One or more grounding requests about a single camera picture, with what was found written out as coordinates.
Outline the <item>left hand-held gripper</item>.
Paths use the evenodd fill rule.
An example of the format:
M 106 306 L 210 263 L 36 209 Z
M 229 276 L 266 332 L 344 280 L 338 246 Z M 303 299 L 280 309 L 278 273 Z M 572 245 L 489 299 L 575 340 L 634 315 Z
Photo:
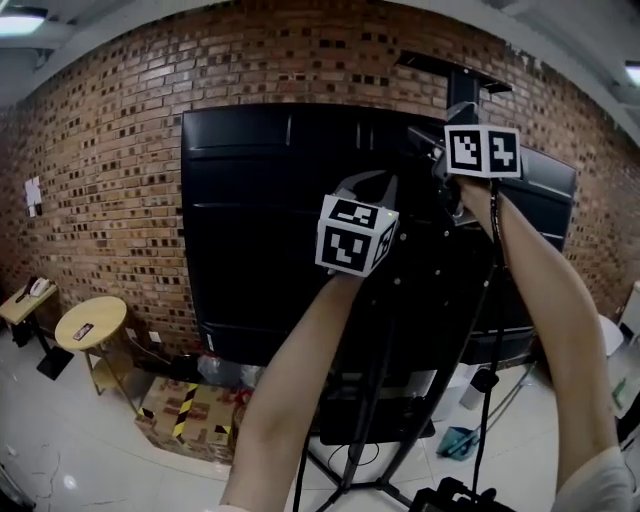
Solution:
M 381 178 L 380 200 L 358 198 L 356 188 Z M 396 210 L 398 176 L 385 170 L 366 171 L 345 178 L 324 196 L 317 223 L 315 263 L 335 272 L 369 276 L 388 255 L 399 224 Z

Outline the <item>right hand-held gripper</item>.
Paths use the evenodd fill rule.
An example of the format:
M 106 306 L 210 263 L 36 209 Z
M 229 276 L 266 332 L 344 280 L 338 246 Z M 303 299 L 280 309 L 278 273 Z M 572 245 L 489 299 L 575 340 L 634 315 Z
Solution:
M 446 110 L 449 125 L 444 142 L 416 126 L 407 128 L 408 139 L 418 150 L 443 150 L 432 173 L 446 180 L 451 176 L 480 179 L 521 177 L 520 132 L 515 128 L 478 123 L 478 104 L 461 101 Z

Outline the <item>person's left forearm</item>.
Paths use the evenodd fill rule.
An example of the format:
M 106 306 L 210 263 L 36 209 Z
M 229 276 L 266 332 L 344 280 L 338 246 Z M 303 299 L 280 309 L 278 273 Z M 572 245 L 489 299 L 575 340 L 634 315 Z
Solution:
M 248 402 L 216 512 L 284 512 L 352 305 L 364 280 L 337 274 L 278 349 Z

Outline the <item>person's right forearm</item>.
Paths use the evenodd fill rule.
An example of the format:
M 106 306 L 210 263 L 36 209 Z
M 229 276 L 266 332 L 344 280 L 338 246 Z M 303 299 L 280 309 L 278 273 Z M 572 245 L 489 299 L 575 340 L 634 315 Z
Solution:
M 459 177 L 464 206 L 486 230 L 498 219 L 504 258 L 541 340 L 556 395 L 557 483 L 618 444 L 599 314 L 571 264 L 505 196 Z

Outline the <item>black television floor stand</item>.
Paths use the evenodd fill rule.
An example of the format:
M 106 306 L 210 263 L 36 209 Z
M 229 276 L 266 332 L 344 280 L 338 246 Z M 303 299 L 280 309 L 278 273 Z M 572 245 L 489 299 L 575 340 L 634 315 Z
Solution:
M 507 85 L 434 57 L 403 52 L 399 64 L 447 81 L 446 107 L 478 104 Z M 407 128 L 444 142 L 447 120 L 299 106 L 287 140 L 314 163 L 326 189 L 347 177 L 385 170 L 398 176 L 400 213 L 390 256 L 362 288 L 322 393 L 313 433 L 347 449 L 342 472 L 307 452 L 335 485 L 332 503 L 377 490 L 402 505 L 391 479 L 416 441 L 434 432 L 433 416 L 459 363 L 498 364 L 526 348 L 533 325 L 494 242 L 459 213 L 460 191 L 432 169 L 443 150 L 418 150 Z

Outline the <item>black flat-screen television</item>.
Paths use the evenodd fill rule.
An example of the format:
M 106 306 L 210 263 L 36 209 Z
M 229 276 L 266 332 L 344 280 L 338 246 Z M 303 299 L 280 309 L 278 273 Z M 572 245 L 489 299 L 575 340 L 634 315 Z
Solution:
M 512 281 L 497 300 L 484 282 L 491 242 L 476 224 L 455 226 L 432 174 L 429 147 L 443 122 L 367 107 L 263 104 L 186 113 L 182 203 L 197 326 L 206 348 L 234 363 L 264 366 L 301 318 L 327 272 L 315 263 L 323 199 L 365 171 L 355 189 L 378 202 L 399 180 L 399 225 L 388 256 L 353 306 L 339 360 L 359 372 L 384 341 L 393 371 L 434 370 L 467 345 L 485 361 L 498 327 L 502 356 L 532 337 Z

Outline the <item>white plastic container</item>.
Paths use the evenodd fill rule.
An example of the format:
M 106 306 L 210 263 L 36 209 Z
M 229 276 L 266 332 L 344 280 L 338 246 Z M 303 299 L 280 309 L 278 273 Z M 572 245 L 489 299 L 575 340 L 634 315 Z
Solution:
M 499 378 L 490 368 L 478 368 L 460 398 L 460 405 L 467 410 L 476 410 L 498 380 Z

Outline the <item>black bag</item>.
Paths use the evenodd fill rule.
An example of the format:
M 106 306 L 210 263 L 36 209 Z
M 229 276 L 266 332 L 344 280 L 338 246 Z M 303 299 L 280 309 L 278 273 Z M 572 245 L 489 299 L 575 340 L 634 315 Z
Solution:
M 174 357 L 169 365 L 169 377 L 177 381 L 198 383 L 202 378 L 198 370 L 198 360 L 199 356 L 197 354 Z

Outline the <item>teal dustpan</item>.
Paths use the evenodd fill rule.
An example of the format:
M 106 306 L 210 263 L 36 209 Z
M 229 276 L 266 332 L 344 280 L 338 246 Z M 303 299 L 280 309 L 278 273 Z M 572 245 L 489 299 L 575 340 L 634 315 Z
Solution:
M 454 461 L 469 459 L 479 442 L 479 432 L 480 428 L 449 427 L 438 445 L 437 456 Z

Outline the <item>cardboard box with hazard tape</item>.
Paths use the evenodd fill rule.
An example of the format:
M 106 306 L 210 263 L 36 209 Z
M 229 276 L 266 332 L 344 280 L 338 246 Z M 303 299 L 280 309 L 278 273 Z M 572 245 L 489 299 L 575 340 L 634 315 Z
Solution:
M 234 389 L 157 377 L 135 424 L 156 448 L 229 465 L 235 448 L 238 407 Z

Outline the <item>round light wooden table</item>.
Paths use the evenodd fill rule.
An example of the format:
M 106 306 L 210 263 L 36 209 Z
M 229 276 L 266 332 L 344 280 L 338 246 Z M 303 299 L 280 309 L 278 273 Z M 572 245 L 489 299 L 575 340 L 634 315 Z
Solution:
M 118 390 L 136 411 L 127 390 L 134 362 L 122 338 L 126 319 L 127 306 L 120 298 L 92 298 L 66 312 L 58 321 L 54 335 L 61 348 L 84 356 L 98 395 L 108 389 Z M 93 324 L 94 328 L 82 340 L 75 341 L 73 335 L 86 323 Z

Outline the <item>white chair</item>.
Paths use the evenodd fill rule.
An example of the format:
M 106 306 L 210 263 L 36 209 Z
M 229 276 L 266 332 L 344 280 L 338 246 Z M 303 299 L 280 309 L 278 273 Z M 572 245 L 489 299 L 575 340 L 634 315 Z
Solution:
M 610 357 L 624 342 L 624 335 L 620 328 L 609 318 L 600 315 L 599 320 L 605 345 L 606 356 Z

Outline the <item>black chest-mounted device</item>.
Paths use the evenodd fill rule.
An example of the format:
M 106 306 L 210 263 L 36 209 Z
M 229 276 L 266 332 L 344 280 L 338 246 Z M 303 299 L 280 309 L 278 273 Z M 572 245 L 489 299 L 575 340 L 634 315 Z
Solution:
M 409 512 L 516 512 L 499 503 L 496 495 L 494 488 L 477 494 L 459 480 L 446 477 L 437 489 L 419 490 Z

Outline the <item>square wooden side table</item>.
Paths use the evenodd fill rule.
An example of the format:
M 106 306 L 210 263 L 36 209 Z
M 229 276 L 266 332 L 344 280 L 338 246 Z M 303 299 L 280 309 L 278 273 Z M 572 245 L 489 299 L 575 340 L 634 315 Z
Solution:
M 57 286 L 49 284 L 38 296 L 33 296 L 28 291 L 24 286 L 0 305 L 0 317 L 13 326 L 26 322 L 31 327 L 44 351 L 44 357 L 36 369 L 50 380 L 56 381 L 74 355 L 59 346 L 49 344 L 35 312 L 57 292 Z

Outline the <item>person's white printed shirt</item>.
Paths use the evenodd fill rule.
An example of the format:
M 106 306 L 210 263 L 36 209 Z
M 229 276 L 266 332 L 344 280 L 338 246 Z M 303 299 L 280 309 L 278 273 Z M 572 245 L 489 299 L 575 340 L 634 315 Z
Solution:
M 633 512 L 633 490 L 619 446 L 583 464 L 558 491 L 551 512 Z

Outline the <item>white wall sign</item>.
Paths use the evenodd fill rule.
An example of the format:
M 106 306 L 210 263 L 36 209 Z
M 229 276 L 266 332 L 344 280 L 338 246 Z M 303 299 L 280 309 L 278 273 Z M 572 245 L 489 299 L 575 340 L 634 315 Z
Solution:
M 24 183 L 25 198 L 28 214 L 30 217 L 42 215 L 42 194 L 40 178 L 38 176 L 27 180 Z

